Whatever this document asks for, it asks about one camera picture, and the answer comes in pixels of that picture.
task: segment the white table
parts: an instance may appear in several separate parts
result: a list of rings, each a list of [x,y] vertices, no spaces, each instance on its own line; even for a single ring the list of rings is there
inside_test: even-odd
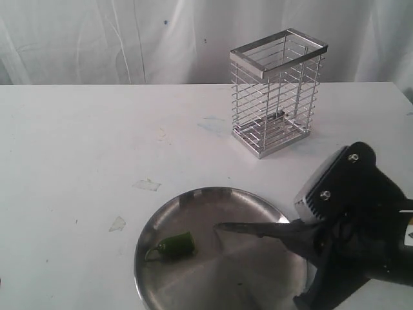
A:
[[[230,101],[229,85],[0,87],[0,309],[144,309],[135,246],[167,200],[237,187],[295,218],[296,192],[355,141],[413,197],[413,106],[393,84],[322,84],[310,137],[262,160],[230,136]],[[370,281],[338,309],[412,304]]]

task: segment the metal wire basket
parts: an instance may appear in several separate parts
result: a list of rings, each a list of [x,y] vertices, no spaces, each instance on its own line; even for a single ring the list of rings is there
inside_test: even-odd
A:
[[[232,134],[262,158],[310,134],[328,45],[287,29],[230,52]]]

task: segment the jalapeño pepper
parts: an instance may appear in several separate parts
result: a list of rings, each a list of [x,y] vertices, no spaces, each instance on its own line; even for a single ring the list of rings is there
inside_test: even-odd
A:
[[[177,259],[192,254],[195,251],[195,242],[191,233],[188,231],[184,234],[162,239],[156,247],[146,252],[146,261],[148,260],[149,254],[153,251],[157,251],[163,258]]]

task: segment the wire rack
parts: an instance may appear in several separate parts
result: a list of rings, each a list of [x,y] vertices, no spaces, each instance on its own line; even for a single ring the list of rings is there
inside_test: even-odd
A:
[[[310,134],[327,47],[288,29],[230,52],[232,134],[258,158]]]

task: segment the metal tray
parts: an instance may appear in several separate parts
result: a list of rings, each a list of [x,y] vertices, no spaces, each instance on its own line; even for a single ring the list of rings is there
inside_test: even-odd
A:
[[[277,239],[215,231],[219,222],[288,222],[271,204],[249,192],[209,187],[162,206],[136,247],[135,281],[149,310],[295,309],[307,263]],[[197,253],[182,260],[145,261],[163,238],[190,231]]]

